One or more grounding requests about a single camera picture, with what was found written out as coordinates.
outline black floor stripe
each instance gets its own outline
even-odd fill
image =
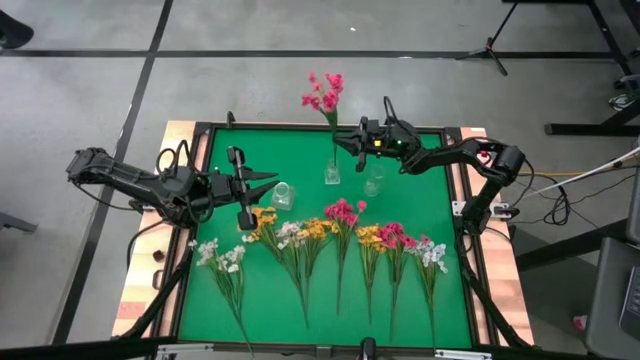
[[[135,126],[138,113],[140,112],[142,99],[144,98],[144,93],[147,88],[147,84],[149,83],[151,70],[153,69],[153,63],[155,61],[153,52],[156,51],[160,46],[160,41],[162,40],[162,35],[167,25],[167,20],[169,18],[169,13],[171,12],[172,5],[173,0],[165,0],[162,12],[160,14],[160,19],[158,20],[158,26],[156,28],[156,32],[153,36],[153,40],[149,48],[149,56],[147,56],[144,65],[142,66],[142,71],[140,73],[140,78],[138,79],[136,89],[133,93],[133,99],[131,100],[127,119],[125,120],[120,138],[118,139],[118,143],[116,144],[116,150],[113,154],[113,157],[116,161],[122,161],[124,159],[127,148],[129,147],[131,134],[133,133],[133,128]],[[112,198],[113,188],[103,187],[102,191],[100,192],[100,200],[105,203],[111,203]],[[82,292],[87,282],[87,277],[89,276],[91,263],[93,262],[96,249],[98,248],[102,229],[107,219],[108,210],[109,208],[106,205],[98,204],[95,208],[95,212],[90,220],[90,223],[88,224],[87,231],[84,235],[84,247],[82,249],[82,255],[80,256],[78,267],[73,277],[73,281],[71,282],[69,292],[67,293],[62,312],[60,313],[58,325],[52,339],[53,344],[64,344],[67,342],[69,332],[71,331],[71,327],[73,326],[73,320],[76,315],[76,311],[78,310],[78,304],[80,303],[80,298],[82,297]]]
[[[61,58],[385,58],[456,59],[466,51],[387,50],[6,50],[6,57]],[[501,59],[615,59],[607,51],[496,51]]]
[[[64,58],[140,58],[147,50],[0,50],[6,57],[64,57]]]

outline green mat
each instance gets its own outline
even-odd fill
[[[231,173],[226,158],[228,146],[244,150],[246,165],[255,171],[277,172],[278,179],[295,187],[292,211],[278,211],[277,225],[313,216],[323,218],[325,206],[344,197],[350,203],[368,202],[361,216],[362,225],[400,222],[408,234],[421,233],[436,243],[447,245],[444,261],[449,273],[441,275],[436,285],[436,343],[440,347],[470,348],[469,324],[460,277],[454,254],[451,205],[445,170],[429,170],[420,176],[399,175],[399,163],[392,159],[368,157],[368,167],[383,164],[386,175],[377,197],[364,195],[367,169],[355,172],[356,158],[338,149],[340,185],[324,184],[324,168],[332,156],[327,132],[288,130],[217,129],[213,142],[211,167]],[[438,135],[424,135],[425,147],[440,146]],[[271,192],[260,206],[269,206]],[[202,224],[198,240],[218,238],[225,252],[242,243],[237,231],[237,205],[218,208],[213,218]],[[241,332],[224,298],[206,267],[192,262],[179,339],[202,342],[243,342]],[[336,244],[328,244],[318,257],[311,282],[309,323],[307,329],[300,299],[289,275],[260,243],[247,246],[244,260],[244,324],[251,342],[273,344],[358,345],[374,337],[378,346],[432,347],[426,296],[413,259],[407,263],[400,284],[395,334],[390,341],[389,323],[391,283],[386,254],[381,256],[373,287],[373,322],[369,325],[360,245],[355,236],[347,254],[340,315],[336,315],[338,262]]]

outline gray floor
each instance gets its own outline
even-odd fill
[[[35,28],[30,49],[146,50],[162,5],[162,0],[2,2],[3,10]],[[625,51],[640,43],[616,1],[599,5]],[[161,49],[470,50],[492,35],[507,11],[498,0],[176,0]],[[588,9],[521,5],[496,49],[607,48]],[[0,232],[0,325],[12,329],[0,334],[0,347],[46,341],[93,209],[93,202],[65,181],[64,169],[76,149],[113,149],[142,63],[0,56],[0,211],[40,224],[33,235]],[[233,110],[239,121],[322,122],[299,105],[309,70],[344,74],[343,123],[382,116],[382,97],[388,95],[398,115],[416,125],[487,128],[491,136],[520,146],[539,171],[590,169],[630,148],[631,138],[548,137],[542,129],[550,121],[598,123],[610,116],[606,100],[615,95],[610,85],[620,76],[615,64],[512,60],[504,65],[508,77],[478,60],[157,59],[125,160],[151,169],[167,120],[222,121]],[[585,180],[568,191],[577,199],[615,183],[626,175],[621,173]],[[597,225],[623,218],[630,185],[576,209]],[[514,184],[503,197],[513,200],[520,191]],[[549,206],[529,198],[518,220],[537,219]],[[138,216],[109,212],[70,341],[110,335],[126,245],[138,223]],[[564,227],[520,228],[555,242],[592,226],[572,217]],[[536,314],[532,327],[544,348],[585,351],[575,334]]]

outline wooden table edge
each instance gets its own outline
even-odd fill
[[[171,147],[175,149],[178,143],[186,139],[191,145],[193,132],[195,130],[195,121],[169,121],[165,129],[164,138],[160,149]],[[473,136],[486,136],[483,128],[460,128],[463,138]],[[204,150],[206,146],[206,138],[201,139],[200,148],[196,153],[196,167],[201,168],[204,159]],[[186,156],[181,157],[181,165],[186,162]],[[477,194],[484,185],[482,178],[471,166],[467,166],[469,174],[469,182],[472,193]],[[454,185],[456,188],[457,200],[463,200],[462,182],[460,170],[457,165],[451,166]],[[144,228],[149,224],[159,220],[155,212],[145,213],[140,222],[140,228]],[[488,226],[499,230],[508,235],[508,229],[505,222],[492,219]],[[164,262],[156,263],[152,260],[152,254],[156,250],[167,253],[169,249],[169,237],[171,235],[171,227],[162,225],[141,235],[133,249],[131,267],[127,272],[118,313],[116,315],[112,334],[120,335],[127,331],[142,315],[144,310],[149,306],[158,291],[152,286],[153,274],[164,269]],[[176,259],[180,259],[182,251],[186,247],[188,231],[181,230],[179,234],[178,253]],[[533,344],[533,334],[529,323],[529,318],[524,302],[524,295],[520,286],[520,278],[515,263],[515,256],[511,243],[504,239],[500,234],[492,231],[485,231],[480,237],[482,243],[482,253],[485,259],[485,267],[489,279],[489,288],[491,296],[498,308],[503,312],[507,321],[515,328],[520,337],[530,344]],[[475,267],[475,259],[473,253],[469,254],[472,266]],[[173,308],[176,301],[176,290],[167,300],[163,321],[160,326],[159,334],[168,335],[171,320],[173,318]],[[478,335],[480,343],[488,344],[489,337],[487,332],[484,311],[475,294],[474,310],[478,323]],[[149,329],[144,336],[149,336]],[[502,336],[500,337],[502,345],[507,345]]]

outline clear glass cup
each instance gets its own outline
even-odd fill
[[[325,185],[340,184],[340,169],[337,163],[333,162],[333,159],[329,160],[327,168],[324,169],[324,183]]]
[[[384,179],[384,166],[381,164],[375,164],[371,166],[367,180],[364,182],[364,193],[369,197],[377,196],[380,193],[382,187],[382,180]]]
[[[280,182],[273,188],[271,205],[276,209],[291,210],[293,208],[295,195],[296,192],[293,186],[285,182]]]

